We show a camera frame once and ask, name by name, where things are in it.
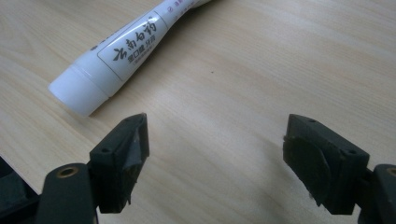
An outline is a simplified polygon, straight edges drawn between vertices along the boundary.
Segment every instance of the black plastic part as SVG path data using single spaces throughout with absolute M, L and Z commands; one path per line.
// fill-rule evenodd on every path
M 354 185 L 354 198 L 356 204 L 361 208 L 358 219 L 360 224 L 383 223 L 375 203 L 373 176 L 373 172 L 367 169 L 365 176 Z
M 91 151 L 88 165 L 101 213 L 119 213 L 131 201 L 132 189 L 148 156 L 146 114 L 124 119 Z
M 396 223 L 396 166 L 377 165 L 373 171 L 376 207 L 384 224 Z
M 290 115 L 283 159 L 317 202 L 333 215 L 350 215 L 353 186 L 366 173 L 369 154 L 316 120 Z
M 86 164 L 67 164 L 47 175 L 35 223 L 97 223 Z
M 17 181 L 5 180 L 10 176 Z M 30 224 L 35 221 L 35 213 L 38 207 L 39 196 L 23 181 L 13 169 L 0 157 L 0 190 L 8 185 L 10 188 L 19 189 L 18 200 L 13 203 L 6 202 L 9 197 L 14 197 L 9 192 L 0 192 L 1 195 L 7 194 L 7 199 L 0 197 L 0 223 L 2 224 Z

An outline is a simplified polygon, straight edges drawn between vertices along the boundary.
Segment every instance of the white tube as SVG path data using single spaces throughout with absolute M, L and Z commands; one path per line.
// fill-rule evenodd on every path
M 190 8 L 210 0 L 164 0 L 78 57 L 49 90 L 81 116 L 114 95 Z

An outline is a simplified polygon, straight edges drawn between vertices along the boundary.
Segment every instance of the light wooden surface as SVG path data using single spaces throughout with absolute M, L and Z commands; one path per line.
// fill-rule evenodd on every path
M 396 2 L 214 0 L 174 26 L 89 118 L 47 90 L 160 0 L 1 0 L 0 155 L 40 192 L 87 162 L 122 119 L 148 114 L 132 205 L 101 223 L 356 223 L 316 207 L 282 161 L 288 115 L 317 119 L 396 163 Z

